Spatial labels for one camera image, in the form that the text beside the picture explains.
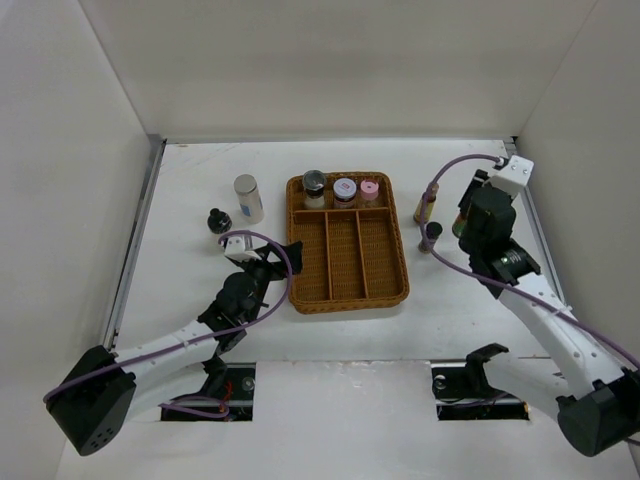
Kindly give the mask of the green-label chili sauce bottle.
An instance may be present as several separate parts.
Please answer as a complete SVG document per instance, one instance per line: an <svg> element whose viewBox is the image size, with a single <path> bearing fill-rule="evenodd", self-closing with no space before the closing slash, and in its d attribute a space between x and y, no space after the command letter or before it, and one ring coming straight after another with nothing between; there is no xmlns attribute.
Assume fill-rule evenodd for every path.
<svg viewBox="0 0 640 480"><path fill-rule="evenodd" d="M460 238L467 223L467 213L460 211L452 224L452 233L456 238Z"/></svg>

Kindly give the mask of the yellow-label oil bottle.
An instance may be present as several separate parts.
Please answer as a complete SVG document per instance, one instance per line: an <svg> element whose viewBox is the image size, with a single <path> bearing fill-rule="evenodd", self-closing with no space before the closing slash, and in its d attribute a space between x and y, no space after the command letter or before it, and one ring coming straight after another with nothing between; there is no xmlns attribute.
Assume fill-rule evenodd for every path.
<svg viewBox="0 0 640 480"><path fill-rule="evenodd" d="M424 222L425 224L429 223L437 200L438 192L439 184L434 183L431 188L421 196L413 215L413 219L416 224L419 224L420 222Z"/></svg>

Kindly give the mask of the black-cap pepper jar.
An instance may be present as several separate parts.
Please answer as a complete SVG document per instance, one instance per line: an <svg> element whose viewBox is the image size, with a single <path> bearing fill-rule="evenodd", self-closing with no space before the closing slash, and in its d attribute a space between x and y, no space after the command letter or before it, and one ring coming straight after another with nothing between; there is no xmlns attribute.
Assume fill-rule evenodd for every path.
<svg viewBox="0 0 640 480"><path fill-rule="evenodd" d="M439 222L431 221L425 225L425 236L422 238L418 245L418 249L421 253L429 254L431 249L435 246L435 243L440 238L443 232L443 227Z"/></svg>

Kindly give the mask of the black-top salt grinder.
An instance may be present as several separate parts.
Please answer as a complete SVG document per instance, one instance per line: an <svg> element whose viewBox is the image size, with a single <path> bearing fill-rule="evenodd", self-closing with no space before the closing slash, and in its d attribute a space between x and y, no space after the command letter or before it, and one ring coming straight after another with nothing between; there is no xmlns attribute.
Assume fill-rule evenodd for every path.
<svg viewBox="0 0 640 480"><path fill-rule="evenodd" d="M326 176L319 170L309 170L302 177L304 190L304 205L307 209L325 208L324 190L327 184Z"/></svg>

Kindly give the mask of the white-lid sauce jar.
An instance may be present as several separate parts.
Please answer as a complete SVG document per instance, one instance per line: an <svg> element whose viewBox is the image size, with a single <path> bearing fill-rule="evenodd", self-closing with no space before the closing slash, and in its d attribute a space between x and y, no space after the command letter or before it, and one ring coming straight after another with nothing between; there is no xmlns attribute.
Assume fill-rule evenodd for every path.
<svg viewBox="0 0 640 480"><path fill-rule="evenodd" d="M333 183L335 209L352 209L356 204L357 185L350 178L342 177Z"/></svg>

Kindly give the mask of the pink-cap spice shaker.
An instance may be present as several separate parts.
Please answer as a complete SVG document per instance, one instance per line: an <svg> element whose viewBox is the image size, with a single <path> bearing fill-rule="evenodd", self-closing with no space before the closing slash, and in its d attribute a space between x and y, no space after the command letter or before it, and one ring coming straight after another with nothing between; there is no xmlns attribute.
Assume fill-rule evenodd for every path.
<svg viewBox="0 0 640 480"><path fill-rule="evenodd" d="M361 208L373 208L379 206L380 187L373 179L365 179L360 183L359 205Z"/></svg>

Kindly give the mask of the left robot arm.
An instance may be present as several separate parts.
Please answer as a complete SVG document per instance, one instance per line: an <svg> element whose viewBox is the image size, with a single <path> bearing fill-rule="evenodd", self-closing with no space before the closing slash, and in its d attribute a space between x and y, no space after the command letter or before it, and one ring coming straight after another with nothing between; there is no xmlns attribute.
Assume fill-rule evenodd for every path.
<svg viewBox="0 0 640 480"><path fill-rule="evenodd" d="M273 282L293 285L303 269L303 244L266 240L227 258L237 271L195 320L120 352L92 347L45 395L47 411L79 455L104 448L126 421L147 409L185 411L188 401L219 395L226 373L222 355L275 312L266 293Z"/></svg>

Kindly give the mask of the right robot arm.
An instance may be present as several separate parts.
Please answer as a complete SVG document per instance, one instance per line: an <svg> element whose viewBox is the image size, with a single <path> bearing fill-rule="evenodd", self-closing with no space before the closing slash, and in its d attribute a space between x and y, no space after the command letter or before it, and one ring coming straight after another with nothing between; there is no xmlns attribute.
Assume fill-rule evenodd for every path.
<svg viewBox="0 0 640 480"><path fill-rule="evenodd" d="M537 262L512 239L513 200L523 184L479 170L459 207L459 246L472 277L514 313L558 370L530 370L508 348L490 344L467 357L464 384L483 396L504 390L555 419L579 453L593 457L639 431L639 371L605 349L604 337L577 322Z"/></svg>

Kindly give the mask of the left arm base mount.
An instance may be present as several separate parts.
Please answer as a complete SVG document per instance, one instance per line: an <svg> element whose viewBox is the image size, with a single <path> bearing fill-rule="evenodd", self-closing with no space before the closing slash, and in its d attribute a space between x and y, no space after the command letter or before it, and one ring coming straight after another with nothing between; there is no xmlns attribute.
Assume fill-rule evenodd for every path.
<svg viewBox="0 0 640 480"><path fill-rule="evenodd" d="M161 422L251 422L257 365L219 361L197 393L184 394L177 410L162 407Z"/></svg>

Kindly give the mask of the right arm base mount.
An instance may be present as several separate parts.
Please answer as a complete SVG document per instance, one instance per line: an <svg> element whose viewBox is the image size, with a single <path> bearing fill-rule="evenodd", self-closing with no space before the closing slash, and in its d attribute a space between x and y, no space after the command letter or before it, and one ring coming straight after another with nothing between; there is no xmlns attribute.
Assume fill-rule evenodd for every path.
<svg viewBox="0 0 640 480"><path fill-rule="evenodd" d="M525 402L512 394L491 387L484 365L509 350L497 343L481 347L463 361L431 364L432 393L439 421L528 421Z"/></svg>

